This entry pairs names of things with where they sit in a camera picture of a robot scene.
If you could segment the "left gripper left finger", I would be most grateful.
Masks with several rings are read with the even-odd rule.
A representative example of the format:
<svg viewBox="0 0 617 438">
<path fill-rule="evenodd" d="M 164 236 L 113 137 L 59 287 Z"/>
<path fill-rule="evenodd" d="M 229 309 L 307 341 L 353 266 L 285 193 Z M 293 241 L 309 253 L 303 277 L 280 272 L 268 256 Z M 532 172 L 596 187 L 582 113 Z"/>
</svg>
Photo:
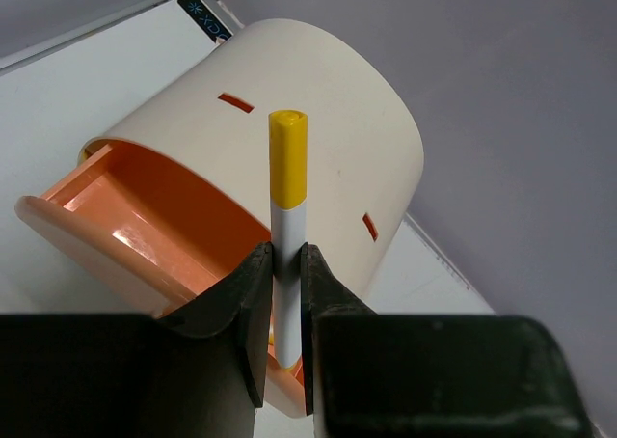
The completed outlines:
<svg viewBox="0 0 617 438">
<path fill-rule="evenodd" d="M 272 308 L 273 247 L 257 244 L 224 279 L 158 322 L 191 340 L 231 331 L 232 358 L 253 405 L 264 402 Z"/>
</svg>

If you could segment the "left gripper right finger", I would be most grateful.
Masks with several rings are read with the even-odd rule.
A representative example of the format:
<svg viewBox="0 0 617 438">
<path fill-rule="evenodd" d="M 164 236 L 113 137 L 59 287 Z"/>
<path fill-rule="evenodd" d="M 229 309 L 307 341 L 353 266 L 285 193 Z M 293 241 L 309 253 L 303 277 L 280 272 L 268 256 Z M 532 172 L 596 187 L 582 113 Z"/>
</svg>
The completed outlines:
<svg viewBox="0 0 617 438">
<path fill-rule="evenodd" d="M 339 281 L 319 248 L 305 243 L 300 251 L 302 369 L 305 411 L 314 411 L 313 329 L 322 315 L 355 315 L 375 312 Z"/>
</svg>

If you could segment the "white pen yellow cap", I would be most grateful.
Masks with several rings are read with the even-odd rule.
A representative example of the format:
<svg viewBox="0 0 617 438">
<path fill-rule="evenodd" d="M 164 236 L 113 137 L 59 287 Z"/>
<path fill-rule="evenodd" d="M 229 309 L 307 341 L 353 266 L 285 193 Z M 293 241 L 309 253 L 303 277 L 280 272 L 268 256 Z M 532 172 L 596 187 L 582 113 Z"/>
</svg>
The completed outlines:
<svg viewBox="0 0 617 438">
<path fill-rule="evenodd" d="M 308 116 L 269 115 L 270 230 L 274 249 L 275 358 L 290 370 L 302 355 L 300 251 L 306 241 Z"/>
</svg>

